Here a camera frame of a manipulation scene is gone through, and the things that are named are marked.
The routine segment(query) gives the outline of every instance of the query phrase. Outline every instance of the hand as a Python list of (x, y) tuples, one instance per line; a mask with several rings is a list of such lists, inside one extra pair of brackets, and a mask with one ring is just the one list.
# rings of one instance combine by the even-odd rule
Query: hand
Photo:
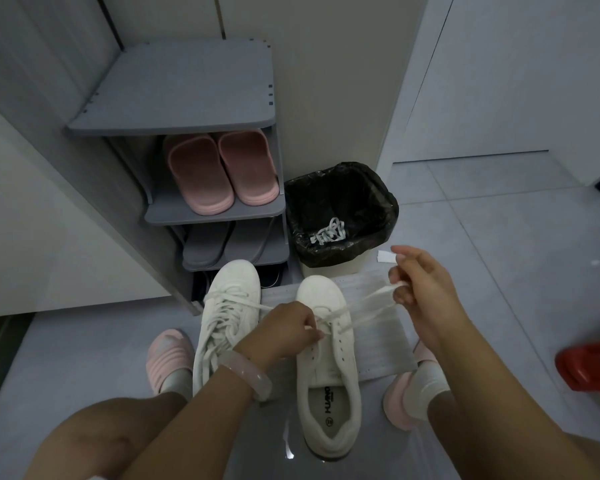
[(311, 308), (293, 301), (276, 306), (234, 348), (267, 369), (280, 357), (298, 355), (323, 337), (324, 333), (316, 329)]
[(435, 354), (440, 339), (453, 333), (467, 317), (449, 272), (431, 255), (411, 246), (391, 246), (398, 254), (398, 266), (389, 270), (389, 281), (405, 281), (393, 292), (396, 303), (403, 305), (420, 339)]

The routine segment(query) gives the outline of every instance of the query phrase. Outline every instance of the floor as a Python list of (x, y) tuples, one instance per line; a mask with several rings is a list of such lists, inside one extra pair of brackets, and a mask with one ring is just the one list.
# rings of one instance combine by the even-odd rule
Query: floor
[[(400, 217), (379, 249), (407, 243), (429, 250), (544, 410), (566, 431), (600, 440), (596, 400), (568, 390), (553, 367), (561, 348), (600, 338), (600, 196), (549, 153), (395, 164), (389, 187)], [(375, 256), (365, 264), (385, 268)], [(415, 343), (406, 315), (402, 323)], [(170, 298), (38, 314), (0, 391), (0, 479), (21, 477), (40, 441), (72, 412), (110, 397), (149, 396), (146, 348), (174, 326), (195, 341), (200, 318)], [(225, 477), (454, 477), (430, 428), (404, 433), (386, 421), (380, 401), (390, 381), (361, 385), (358, 442), (337, 463), (309, 453), (292, 398), (254, 404)]]

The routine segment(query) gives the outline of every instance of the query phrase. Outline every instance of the white sneaker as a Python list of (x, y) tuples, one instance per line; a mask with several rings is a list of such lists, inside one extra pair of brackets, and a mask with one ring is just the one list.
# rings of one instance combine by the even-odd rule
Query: white sneaker
[(202, 327), (193, 361), (193, 395), (218, 368), (218, 357), (258, 324), (260, 278), (254, 265), (231, 261), (218, 271), (204, 298)]
[[(296, 300), (313, 310), (316, 320), (346, 305), (337, 284), (324, 276), (309, 276)], [(362, 400), (353, 352), (353, 330), (344, 313), (330, 323), (318, 320), (328, 335), (297, 356), (297, 398), (304, 439), (314, 454), (337, 460), (349, 453), (358, 437)]]

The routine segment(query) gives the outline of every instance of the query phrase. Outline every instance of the pink translucent bangle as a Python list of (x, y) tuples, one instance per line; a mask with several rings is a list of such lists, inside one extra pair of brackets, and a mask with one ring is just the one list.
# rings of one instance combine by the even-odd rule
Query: pink translucent bangle
[(218, 365), (224, 365), (251, 386), (258, 401), (266, 401), (271, 395), (273, 389), (271, 379), (259, 370), (252, 361), (235, 350), (227, 350), (220, 355)]

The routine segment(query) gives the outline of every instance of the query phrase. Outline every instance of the gray shelf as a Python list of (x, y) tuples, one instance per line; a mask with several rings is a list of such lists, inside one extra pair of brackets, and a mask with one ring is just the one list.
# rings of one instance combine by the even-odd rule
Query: gray shelf
[[(282, 216), (277, 217), (276, 222), (273, 223), (264, 250), (254, 265), (264, 266), (267, 264), (280, 264), (285, 262), (288, 258), (289, 241), (287, 237), (287, 220), (283, 214)], [(218, 262), (205, 268), (190, 266), (184, 259), (182, 260), (182, 266), (187, 271), (211, 271), (213, 269), (220, 269), (227, 264), (227, 262), (228, 260), (223, 254)]]
[(271, 126), (271, 46), (261, 39), (160, 41), (126, 49), (69, 129), (142, 136)]
[(282, 160), (278, 146), (276, 126), (262, 130), (269, 141), (271, 157), (278, 173), (280, 195), (265, 205), (246, 205), (235, 197), (231, 208), (215, 216), (196, 214), (184, 201), (176, 183), (161, 158), (160, 175), (157, 178), (153, 193), (153, 203), (149, 205), (144, 220), (151, 225), (171, 226), (183, 224), (200, 224), (204, 222), (239, 221), (242, 219), (259, 219), (261, 217), (279, 216), (285, 211), (284, 179), (282, 177)]

